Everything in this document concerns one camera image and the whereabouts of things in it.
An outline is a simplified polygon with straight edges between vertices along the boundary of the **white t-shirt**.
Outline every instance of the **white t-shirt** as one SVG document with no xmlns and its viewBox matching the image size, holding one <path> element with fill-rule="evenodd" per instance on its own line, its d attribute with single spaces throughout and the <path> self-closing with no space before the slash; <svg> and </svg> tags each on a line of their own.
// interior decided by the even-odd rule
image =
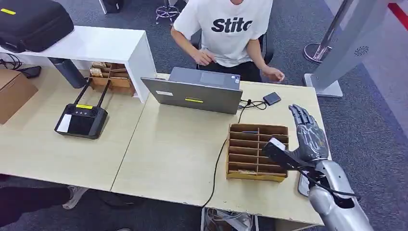
<svg viewBox="0 0 408 231">
<path fill-rule="evenodd" d="M 246 52 L 250 39 L 258 39 L 268 29 L 273 0 L 189 0 L 174 22 L 174 29 L 190 40 L 202 30 L 201 46 L 226 67 L 252 61 Z"/>
</svg>

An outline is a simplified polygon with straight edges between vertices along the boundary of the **wooden organizer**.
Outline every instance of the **wooden organizer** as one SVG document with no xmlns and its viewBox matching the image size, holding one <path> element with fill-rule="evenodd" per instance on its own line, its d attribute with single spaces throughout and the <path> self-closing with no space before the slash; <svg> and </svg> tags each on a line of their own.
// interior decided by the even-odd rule
<svg viewBox="0 0 408 231">
<path fill-rule="evenodd" d="M 283 126 L 232 124 L 228 135 L 227 178 L 282 182 L 288 171 L 262 154 L 272 138 L 288 149 L 288 128 Z"/>
<path fill-rule="evenodd" d="M 102 72 L 102 77 L 92 76 L 92 82 L 90 86 L 92 89 L 103 92 L 108 80 L 111 81 L 109 84 L 109 90 L 114 93 L 122 93 L 126 95 L 133 96 L 135 94 L 135 87 L 132 84 L 132 81 L 129 78 L 129 74 L 125 68 L 124 64 L 111 64 L 105 63 L 106 67 L 95 67 L 91 68 L 100 69 Z"/>
</svg>

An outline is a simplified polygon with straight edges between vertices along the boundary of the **gray laptop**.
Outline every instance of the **gray laptop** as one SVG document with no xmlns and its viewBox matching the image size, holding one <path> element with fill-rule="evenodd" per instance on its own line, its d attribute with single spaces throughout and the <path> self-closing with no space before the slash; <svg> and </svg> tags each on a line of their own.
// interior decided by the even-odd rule
<svg viewBox="0 0 408 231">
<path fill-rule="evenodd" d="M 141 78 L 159 103 L 236 114 L 240 76 L 175 67 L 169 80 Z"/>
</svg>

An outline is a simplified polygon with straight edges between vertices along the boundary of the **laptop label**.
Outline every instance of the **laptop label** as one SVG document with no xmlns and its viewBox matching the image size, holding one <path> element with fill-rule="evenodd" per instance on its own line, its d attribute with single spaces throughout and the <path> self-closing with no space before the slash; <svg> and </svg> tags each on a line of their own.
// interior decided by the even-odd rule
<svg viewBox="0 0 408 231">
<path fill-rule="evenodd" d="M 199 100 L 199 99 L 189 99 L 189 98 L 186 98 L 186 101 L 196 102 L 196 103 L 204 103 L 204 101 Z"/>
<path fill-rule="evenodd" d="M 159 95 L 173 96 L 173 93 L 167 92 L 167 91 L 159 91 L 159 90 L 157 90 L 156 93 L 159 94 Z"/>
</svg>

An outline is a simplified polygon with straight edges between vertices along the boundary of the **black bag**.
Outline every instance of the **black bag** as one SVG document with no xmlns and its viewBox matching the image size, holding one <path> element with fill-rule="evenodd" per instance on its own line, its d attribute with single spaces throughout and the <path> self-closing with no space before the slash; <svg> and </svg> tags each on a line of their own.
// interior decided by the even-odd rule
<svg viewBox="0 0 408 231">
<path fill-rule="evenodd" d="M 74 30 L 64 7 L 52 0 L 0 0 L 0 46 L 41 52 Z"/>
</svg>

